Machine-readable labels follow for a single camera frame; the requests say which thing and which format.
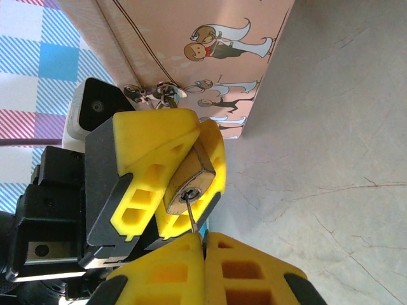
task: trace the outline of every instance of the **yellow foam pad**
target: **yellow foam pad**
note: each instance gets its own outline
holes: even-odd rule
[[[221,233],[209,233],[205,298],[211,305],[297,305],[284,279],[305,273],[284,261]]]
[[[198,233],[113,271],[128,281],[116,305],[298,305],[284,279],[307,278],[284,261],[221,233],[209,233],[206,259]]]
[[[191,207],[195,221],[202,216],[215,194],[223,194],[226,187],[226,157],[219,127],[213,120],[204,121],[200,127],[199,139],[214,166],[216,176],[205,194]],[[188,211],[181,215],[167,214],[163,202],[159,204],[155,217],[158,234],[164,239],[178,237],[191,229]]]
[[[111,223],[126,241],[142,234],[169,180],[200,134],[189,109],[119,112],[113,117],[119,176],[133,174]]]
[[[128,279],[116,305],[204,305],[204,255],[198,234],[187,234],[113,271]]]

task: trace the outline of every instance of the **pink striped fabric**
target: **pink striped fabric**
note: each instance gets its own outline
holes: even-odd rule
[[[0,109],[0,139],[32,139],[35,120],[34,112]]]
[[[60,7],[58,6],[55,0],[16,0],[16,1],[60,10]]]
[[[38,112],[35,116],[34,138],[62,139],[66,116]]]

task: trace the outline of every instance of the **screw hole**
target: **screw hole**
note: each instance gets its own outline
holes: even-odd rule
[[[39,257],[44,257],[50,253],[50,248],[47,245],[39,245],[36,247],[35,253]]]

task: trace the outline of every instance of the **metal key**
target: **metal key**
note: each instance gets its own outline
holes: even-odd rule
[[[184,200],[185,200],[185,204],[186,204],[186,208],[188,209],[188,215],[190,217],[190,222],[191,222],[191,228],[192,228],[192,233],[198,233],[198,225],[195,222],[193,215],[192,215],[192,209],[191,209],[191,204],[190,204],[190,199],[189,199],[189,193],[186,192],[185,196],[184,196]]]

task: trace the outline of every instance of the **camera lens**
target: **camera lens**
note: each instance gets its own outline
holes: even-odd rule
[[[102,112],[104,110],[104,105],[100,100],[96,100],[91,106],[95,112]]]

